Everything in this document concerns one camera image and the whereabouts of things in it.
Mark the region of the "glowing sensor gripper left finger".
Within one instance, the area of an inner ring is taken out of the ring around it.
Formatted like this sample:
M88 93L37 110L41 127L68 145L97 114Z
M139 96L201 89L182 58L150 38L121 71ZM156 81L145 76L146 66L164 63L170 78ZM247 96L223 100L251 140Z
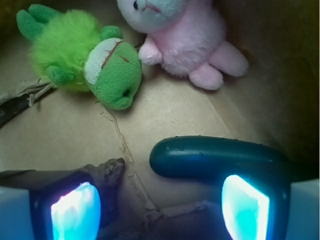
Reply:
M95 240L101 198L81 170L7 170L0 174L2 240Z

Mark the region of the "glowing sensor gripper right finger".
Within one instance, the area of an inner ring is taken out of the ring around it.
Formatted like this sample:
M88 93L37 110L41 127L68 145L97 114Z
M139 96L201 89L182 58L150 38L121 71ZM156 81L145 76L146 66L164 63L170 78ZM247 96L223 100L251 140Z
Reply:
M232 174L221 189L221 208L233 240L318 240L320 180L259 181Z

